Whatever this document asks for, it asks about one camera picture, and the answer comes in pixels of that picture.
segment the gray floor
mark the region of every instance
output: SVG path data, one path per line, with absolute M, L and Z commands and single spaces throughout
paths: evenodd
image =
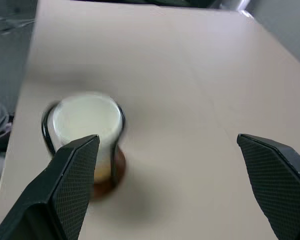
M 300 0 L 251 0 L 247 11 L 300 61 Z
M 12 15 L 13 19 L 33 19 L 36 5 L 37 0 L 0 0 L 0 16 Z M 15 112 L 24 78 L 33 26 L 30 24 L 11 30 L 7 34 L 0 34 L 0 102 L 11 114 Z M 0 177 L 4 161 L 5 154 L 0 153 Z

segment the white liquid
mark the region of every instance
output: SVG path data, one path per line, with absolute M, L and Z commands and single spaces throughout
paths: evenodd
M 56 107 L 52 121 L 62 145 L 89 135 L 99 135 L 94 182 L 108 179 L 111 175 L 112 147 L 123 124 L 116 102 L 100 93 L 68 97 Z

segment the beige table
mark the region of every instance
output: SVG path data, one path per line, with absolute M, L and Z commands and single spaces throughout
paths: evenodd
M 0 223 L 49 163 L 44 109 L 78 91 L 123 107 L 128 172 L 79 239 L 274 240 L 238 133 L 300 153 L 300 64 L 236 12 L 40 1 L 0 182 Z

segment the table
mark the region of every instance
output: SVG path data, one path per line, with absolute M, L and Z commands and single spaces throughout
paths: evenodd
M 300 63 L 236 12 L 40 1 L 0 182 L 0 223 L 49 163 L 47 105 L 112 96 L 127 117 L 122 185 L 91 202 L 79 239 L 274 240 L 238 133 L 300 154 Z

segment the brown liquid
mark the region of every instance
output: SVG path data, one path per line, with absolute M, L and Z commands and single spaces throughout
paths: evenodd
M 114 162 L 116 167 L 116 179 L 117 184 L 114 184 L 111 177 L 104 179 L 102 182 L 95 182 L 93 185 L 93 198 L 100 199 L 111 192 L 113 192 L 117 186 L 122 182 L 126 172 L 127 163 L 124 153 L 118 148 L 116 155 L 114 156 Z
M 94 183 L 101 183 L 111 176 L 111 160 L 107 159 L 105 163 L 95 166 Z

